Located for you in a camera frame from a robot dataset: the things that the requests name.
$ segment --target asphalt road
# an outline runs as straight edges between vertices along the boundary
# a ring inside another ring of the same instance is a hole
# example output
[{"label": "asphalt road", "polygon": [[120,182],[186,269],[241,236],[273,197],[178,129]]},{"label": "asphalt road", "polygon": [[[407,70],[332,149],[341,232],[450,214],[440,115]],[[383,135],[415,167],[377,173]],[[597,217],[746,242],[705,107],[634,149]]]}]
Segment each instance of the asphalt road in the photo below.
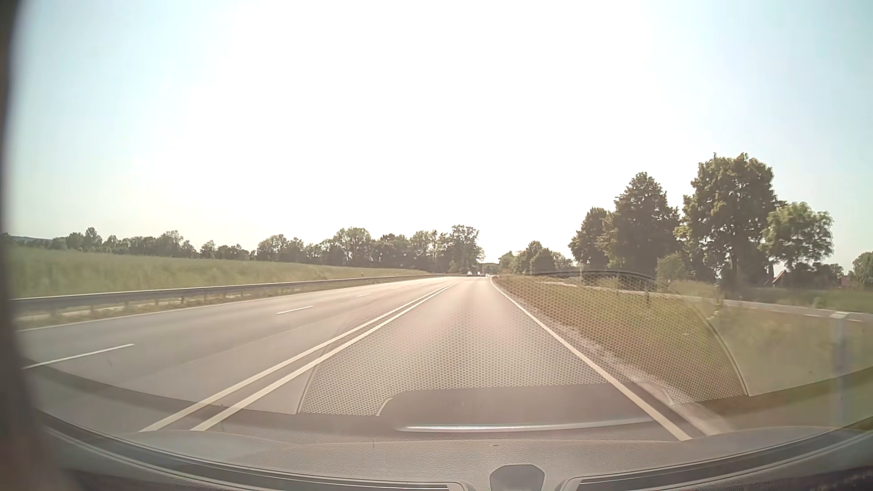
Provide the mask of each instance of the asphalt road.
[{"label": "asphalt road", "polygon": [[117,435],[279,441],[703,436],[487,278],[438,278],[19,333],[37,406]]}]

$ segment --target metal guardrail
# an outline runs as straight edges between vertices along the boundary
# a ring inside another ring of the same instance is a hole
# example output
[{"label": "metal guardrail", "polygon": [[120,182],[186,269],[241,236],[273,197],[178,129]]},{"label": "metal guardrail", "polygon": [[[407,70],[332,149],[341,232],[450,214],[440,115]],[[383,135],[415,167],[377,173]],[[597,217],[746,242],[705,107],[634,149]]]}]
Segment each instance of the metal guardrail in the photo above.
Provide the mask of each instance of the metal guardrail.
[{"label": "metal guardrail", "polygon": [[132,301],[158,301],[182,299],[212,294],[230,294],[270,290],[288,287],[307,287],[342,282],[367,282],[374,280],[413,280],[417,278],[437,278],[455,276],[454,274],[403,274],[396,276],[367,276],[360,278],[337,278],[334,280],[286,281],[282,283],[257,283],[252,285],[222,285],[219,287],[169,288],[162,290],[137,290],[133,292],[108,292],[102,294],[75,294],[51,297],[30,297],[12,299],[12,306],[18,313],[51,312],[62,308],[94,307],[129,303]]}]

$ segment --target grass field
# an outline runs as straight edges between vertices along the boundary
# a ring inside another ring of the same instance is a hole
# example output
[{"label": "grass field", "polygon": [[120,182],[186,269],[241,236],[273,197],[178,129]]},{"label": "grass field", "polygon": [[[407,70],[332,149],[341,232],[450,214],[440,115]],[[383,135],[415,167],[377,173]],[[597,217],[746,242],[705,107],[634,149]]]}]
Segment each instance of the grass field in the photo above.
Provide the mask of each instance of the grass field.
[{"label": "grass field", "polygon": [[780,305],[829,308],[846,312],[873,314],[873,292],[833,290],[789,290],[786,288],[745,288],[737,300],[759,301]]},{"label": "grass field", "polygon": [[409,269],[157,258],[28,247],[13,247],[9,256],[10,287],[16,298],[424,274]]}]

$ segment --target lane marking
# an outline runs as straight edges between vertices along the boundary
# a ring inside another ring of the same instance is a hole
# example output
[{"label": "lane marking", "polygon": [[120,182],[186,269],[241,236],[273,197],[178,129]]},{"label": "lane marking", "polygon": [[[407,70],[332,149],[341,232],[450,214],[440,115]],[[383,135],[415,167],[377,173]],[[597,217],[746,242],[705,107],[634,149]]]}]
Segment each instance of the lane marking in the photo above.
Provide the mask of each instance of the lane marking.
[{"label": "lane marking", "polygon": [[238,403],[232,405],[231,407],[225,409],[224,411],[219,412],[218,414],[216,414],[216,415],[213,416],[212,418],[209,418],[209,419],[207,419],[206,421],[203,421],[201,424],[199,424],[199,425],[197,425],[197,426],[191,428],[191,431],[192,431],[192,432],[205,432],[206,430],[209,430],[212,426],[214,426],[214,425],[216,425],[216,424],[218,424],[218,423],[224,421],[225,419],[227,419],[227,418],[229,418],[230,416],[236,414],[237,412],[242,411],[243,409],[245,409],[246,406],[250,405],[251,403],[257,401],[258,399],[260,399],[260,398],[262,398],[263,396],[269,394],[270,392],[275,391],[276,389],[278,389],[278,388],[281,387],[282,385],[285,385],[285,384],[287,384],[288,382],[292,381],[294,378],[298,377],[299,375],[301,375],[301,374],[303,374],[303,373],[306,373],[307,371],[309,371],[309,370],[310,370],[312,367],[314,367],[315,365],[317,365],[317,364],[319,364],[319,363],[321,363],[321,362],[327,360],[328,358],[330,358],[330,357],[333,356],[333,355],[336,355],[336,354],[339,353],[340,351],[344,350],[345,348],[348,348],[349,346],[355,344],[356,342],[358,342],[358,341],[360,341],[361,339],[367,337],[368,335],[373,334],[376,330],[378,330],[378,329],[381,328],[382,326],[387,325],[389,322],[393,321],[393,320],[396,319],[397,317],[400,317],[401,315],[406,314],[407,312],[409,312],[409,311],[412,310],[413,308],[418,307],[419,305],[423,304],[424,302],[426,302],[426,301],[428,301],[428,300],[434,298],[435,296],[439,295],[440,293],[442,293],[442,292],[444,292],[445,290],[448,290],[449,288],[454,287],[454,286],[455,286],[455,283],[452,283],[451,285],[448,285],[447,287],[443,287],[443,288],[437,290],[437,291],[436,291],[435,293],[433,293],[431,296],[429,296],[429,297],[425,298],[424,300],[421,300],[421,301],[419,301],[419,302],[413,304],[411,307],[408,307],[408,308],[406,308],[405,310],[401,311],[400,314],[397,314],[397,315],[391,317],[390,319],[388,319],[387,321],[382,322],[382,323],[380,323],[380,324],[378,324],[378,325],[376,325],[376,326],[370,328],[370,330],[368,330],[368,331],[366,331],[366,332],[364,332],[364,333],[362,333],[362,334],[359,334],[359,335],[358,335],[357,337],[355,337],[354,339],[350,339],[350,340],[348,340],[348,341],[342,343],[340,346],[338,346],[338,347],[336,347],[336,348],[334,348],[334,349],[331,349],[330,351],[328,351],[328,352],[325,353],[324,355],[321,355],[321,356],[319,356],[318,358],[315,358],[315,359],[312,360],[311,362],[309,362],[309,363],[303,365],[302,367],[296,369],[295,371],[289,373],[288,375],[286,375],[286,376],[280,378],[280,379],[277,380],[276,382],[273,382],[272,384],[267,385],[266,387],[264,387],[264,388],[261,389],[260,391],[255,392],[254,394],[252,394],[252,395],[250,395],[249,397],[247,397],[247,398],[245,398],[245,399],[239,401]]},{"label": "lane marking", "polygon": [[314,306],[314,305],[307,305],[306,307],[292,308],[291,310],[283,310],[282,312],[277,312],[276,315],[279,315],[279,314],[287,314],[287,313],[289,313],[289,312],[294,312],[294,311],[297,311],[297,310],[303,310],[304,308],[312,308],[312,307],[315,307],[315,306]]},{"label": "lane marking", "polygon": [[43,365],[48,365],[51,363],[65,362],[67,360],[81,358],[82,356],[91,356],[91,355],[97,355],[98,353],[106,353],[107,351],[112,351],[114,349],[130,348],[133,345],[134,344],[131,342],[128,344],[122,344],[121,346],[114,346],[112,348],[98,349],[97,351],[91,351],[90,353],[82,353],[81,355],[65,356],[63,358],[58,358],[57,360],[49,360],[47,362],[40,362],[40,363],[34,363],[33,365],[27,365],[26,367],[23,367],[22,370],[27,370],[27,369],[33,368],[33,367],[41,367]]},{"label": "lane marking", "polygon": [[382,314],[382,315],[376,317],[376,318],[373,319],[372,321],[364,322],[363,324],[361,324],[360,326],[358,326],[358,327],[356,327],[356,328],[353,328],[353,329],[348,330],[348,331],[346,331],[346,332],[344,332],[344,333],[342,333],[342,334],[340,334],[340,335],[337,335],[336,337],[334,337],[334,338],[332,338],[332,339],[328,339],[327,341],[323,342],[322,344],[319,344],[319,345],[317,345],[317,346],[313,346],[312,348],[307,349],[306,351],[304,351],[304,352],[302,352],[302,353],[300,353],[300,354],[298,354],[298,355],[296,355],[296,356],[292,356],[291,358],[288,358],[287,360],[285,360],[285,361],[282,362],[282,363],[277,363],[277,364],[273,365],[272,367],[270,367],[270,368],[268,368],[268,369],[266,369],[266,370],[264,370],[264,371],[261,371],[260,373],[258,373],[258,374],[256,374],[256,375],[253,375],[253,376],[251,376],[251,377],[246,378],[246,379],[245,379],[244,381],[242,381],[242,382],[239,382],[239,383],[237,383],[237,384],[234,384],[234,385],[228,387],[227,389],[224,389],[223,391],[216,392],[215,394],[212,394],[211,396],[205,398],[204,400],[202,400],[202,401],[200,401],[200,402],[198,402],[198,403],[192,404],[192,405],[186,407],[185,409],[183,409],[183,410],[181,410],[181,411],[179,411],[179,412],[177,412],[177,413],[175,413],[175,414],[171,414],[171,415],[167,416],[166,418],[164,418],[164,419],[162,419],[162,420],[160,420],[160,421],[158,421],[158,422],[156,422],[156,423],[153,423],[152,425],[148,425],[148,426],[146,426],[145,428],[141,429],[140,431],[141,431],[141,432],[153,432],[153,431],[155,431],[155,430],[160,430],[160,429],[163,428],[164,426],[169,425],[170,423],[173,423],[174,421],[177,421],[177,420],[179,420],[179,419],[182,419],[182,418],[188,416],[189,414],[191,414],[192,412],[198,411],[198,410],[200,410],[200,409],[206,407],[207,405],[210,405],[210,404],[214,403],[214,402],[217,401],[218,399],[223,398],[223,397],[225,397],[225,396],[227,396],[227,395],[229,395],[229,394],[231,394],[231,393],[233,393],[233,392],[235,392],[235,391],[238,391],[238,390],[242,389],[243,387],[245,387],[245,386],[248,385],[248,384],[252,384],[252,383],[254,383],[254,382],[257,382],[257,381],[260,380],[261,378],[264,378],[264,377],[270,375],[272,372],[274,372],[274,371],[276,371],[276,370],[281,370],[281,369],[284,368],[285,366],[287,366],[287,365],[289,365],[289,364],[291,364],[291,363],[294,363],[294,362],[298,361],[300,358],[302,358],[302,357],[304,357],[304,356],[311,355],[313,352],[318,351],[319,349],[324,348],[324,347],[327,346],[328,344],[332,344],[332,343],[334,343],[334,342],[337,342],[337,341],[339,341],[340,339],[342,339],[343,337],[346,337],[347,335],[350,335],[350,334],[352,334],[352,333],[355,332],[355,331],[358,331],[358,330],[360,330],[360,329],[363,329],[363,328],[365,328],[366,326],[372,324],[373,322],[378,322],[379,320],[384,319],[385,317],[387,317],[387,316],[389,316],[389,315],[392,315],[394,312],[400,310],[401,308],[407,307],[407,306],[409,306],[409,305],[411,305],[411,304],[413,304],[413,303],[415,303],[415,302],[417,302],[417,301],[419,301],[419,300],[421,300],[421,299],[427,297],[427,296],[430,295],[430,294],[433,294],[433,293],[435,293],[435,292],[439,292],[441,289],[442,289],[442,288],[438,288],[437,290],[434,290],[433,292],[430,292],[430,293],[428,293],[428,294],[422,295],[422,296],[416,298],[415,300],[413,300],[413,301],[411,301],[411,302],[409,302],[409,303],[403,304],[403,305],[401,305],[400,307],[395,308],[394,310],[391,310],[390,312],[387,312],[386,314]]},{"label": "lane marking", "polygon": [[542,323],[542,322],[540,321],[540,319],[537,319],[537,318],[534,317],[530,312],[528,312],[524,307],[521,307],[521,306],[519,305],[519,303],[516,302],[515,300],[513,300],[512,298],[510,298],[509,295],[503,293],[503,290],[501,290],[500,288],[497,288],[497,285],[494,284],[494,281],[491,282],[491,285],[494,287],[495,290],[497,290],[498,292],[500,292],[500,294],[502,294],[504,297],[506,297],[506,299],[507,299],[508,301],[512,302],[516,307],[518,307],[522,312],[524,312],[528,317],[530,317],[531,320],[533,320],[533,321],[536,322],[536,323],[537,323],[541,328],[543,328],[543,329],[544,329],[548,334],[552,335],[552,337],[553,337],[555,340],[557,340],[559,343],[563,344],[565,348],[569,349],[569,350],[570,350],[574,355],[576,355],[580,360],[582,360],[583,362],[585,362],[585,364],[587,364],[589,367],[591,367],[592,369],[594,369],[594,371],[596,371],[598,374],[600,374],[601,377],[605,378],[605,379],[607,380],[607,382],[609,382],[610,384],[613,385],[613,387],[615,387],[616,389],[618,389],[619,392],[621,392],[622,394],[624,394],[624,395],[625,395],[628,399],[630,399],[634,404],[636,404],[637,406],[639,406],[640,409],[642,409],[643,411],[645,411],[646,414],[648,414],[649,416],[651,416],[652,419],[654,419],[655,421],[657,421],[658,423],[660,423],[661,426],[663,426],[664,429],[667,430],[668,432],[672,433],[672,435],[673,435],[674,437],[676,437],[676,438],[679,439],[680,441],[681,441],[681,440],[691,439],[691,437],[688,436],[688,433],[686,433],[685,431],[683,431],[682,428],[676,426],[676,423],[673,423],[672,421],[670,421],[669,419],[667,419],[667,417],[664,416],[663,414],[661,414],[657,409],[655,409],[654,407],[652,407],[652,406],[651,406],[649,403],[647,403],[646,401],[642,400],[642,399],[641,399],[639,396],[637,396],[637,395],[636,395],[636,394],[635,394],[631,389],[628,389],[624,384],[622,384],[621,382],[619,382],[617,378],[613,377],[612,375],[609,375],[609,372],[605,371],[605,370],[602,369],[600,366],[598,366],[596,363],[594,363],[593,361],[591,361],[591,359],[588,358],[587,356],[583,355],[581,351],[579,351],[578,349],[574,348],[573,345],[571,345],[569,342],[565,341],[564,338],[560,337],[557,333],[555,333],[554,331],[552,331],[552,330],[551,330],[551,329],[550,329],[546,324]]}]

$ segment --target windshield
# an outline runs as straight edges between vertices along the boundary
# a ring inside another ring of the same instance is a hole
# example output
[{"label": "windshield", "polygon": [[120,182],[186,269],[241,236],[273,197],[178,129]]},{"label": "windshield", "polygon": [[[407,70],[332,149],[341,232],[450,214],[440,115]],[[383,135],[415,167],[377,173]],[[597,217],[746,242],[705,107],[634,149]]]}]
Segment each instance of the windshield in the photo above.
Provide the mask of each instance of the windshield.
[{"label": "windshield", "polygon": [[870,20],[26,2],[3,241],[34,407],[403,482],[561,483],[857,425]]}]

